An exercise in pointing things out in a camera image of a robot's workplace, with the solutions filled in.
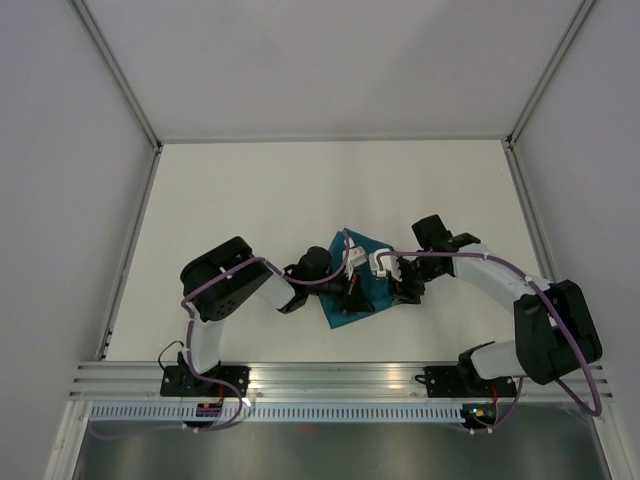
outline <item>metal frame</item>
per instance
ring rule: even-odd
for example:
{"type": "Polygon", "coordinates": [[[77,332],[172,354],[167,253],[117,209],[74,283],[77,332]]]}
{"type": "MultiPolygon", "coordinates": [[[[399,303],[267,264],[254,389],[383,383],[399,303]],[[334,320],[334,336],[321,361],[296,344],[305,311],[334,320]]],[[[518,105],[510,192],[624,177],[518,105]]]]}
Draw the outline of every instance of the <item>metal frame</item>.
{"type": "MultiPolygon", "coordinates": [[[[98,349],[101,358],[108,347],[109,335],[118,311],[126,277],[131,265],[135,244],[138,239],[145,209],[158,166],[162,141],[155,134],[131,85],[115,59],[104,35],[95,21],[85,0],[68,0],[74,13],[87,32],[99,56],[120,89],[132,115],[149,140],[154,159],[140,195],[135,220],[130,229],[127,246],[121,262],[120,275],[111,294],[110,307],[105,315],[105,333],[98,349]]],[[[515,148],[529,119],[544,96],[550,82],[561,64],[566,60],[571,46],[592,13],[597,0],[582,0],[574,13],[560,42],[538,79],[531,95],[523,107],[514,127],[506,138],[498,136],[408,136],[408,137],[302,137],[302,138],[238,138],[212,140],[167,140],[166,143],[232,143],[232,142],[273,142],[273,141],[358,141],[358,140],[428,140],[428,139],[500,139],[511,171],[514,186],[525,218],[531,242],[541,273],[550,279],[557,279],[558,272],[549,250],[544,230],[535,209],[525,171],[515,148]]],[[[426,364],[416,363],[352,363],[352,364],[250,364],[251,385],[249,398],[254,402],[268,405],[291,405],[292,402],[320,402],[318,404],[358,405],[444,405],[452,401],[460,403],[483,401],[483,399],[429,399],[424,387],[413,381],[413,376],[421,372],[426,364]]],[[[615,409],[615,403],[600,365],[593,365],[592,372],[599,383],[604,411],[595,421],[604,456],[612,478],[640,478],[635,466],[630,462],[633,455],[627,450],[629,443],[623,437],[621,422],[615,409]]],[[[162,372],[153,362],[108,362],[95,361],[82,363],[76,371],[71,387],[69,402],[60,426],[45,478],[71,478],[80,451],[87,420],[94,402],[143,402],[147,405],[169,405],[171,399],[159,397],[162,372]]],[[[588,400],[586,382],[576,372],[567,377],[568,382],[579,396],[588,400]]],[[[564,392],[555,384],[539,386],[527,381],[521,401],[530,403],[552,402],[564,404],[568,401],[564,392]]]]}

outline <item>white tabletop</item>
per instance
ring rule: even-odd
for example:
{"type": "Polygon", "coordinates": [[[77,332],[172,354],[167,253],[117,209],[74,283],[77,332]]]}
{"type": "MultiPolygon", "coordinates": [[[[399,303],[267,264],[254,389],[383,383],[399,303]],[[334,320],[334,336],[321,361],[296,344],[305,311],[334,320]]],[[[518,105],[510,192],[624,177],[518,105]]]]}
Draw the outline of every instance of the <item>white tabletop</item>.
{"type": "MultiPolygon", "coordinates": [[[[183,339],[179,274],[235,235],[284,267],[343,227],[415,250],[411,225],[434,213],[453,234],[468,231],[539,274],[497,140],[167,145],[107,358],[155,360],[183,339]]],[[[510,314],[446,277],[427,285],[420,306],[334,330],[316,298],[282,315],[252,297],[227,319],[221,353],[234,362],[438,361],[510,338],[510,314]]]]}

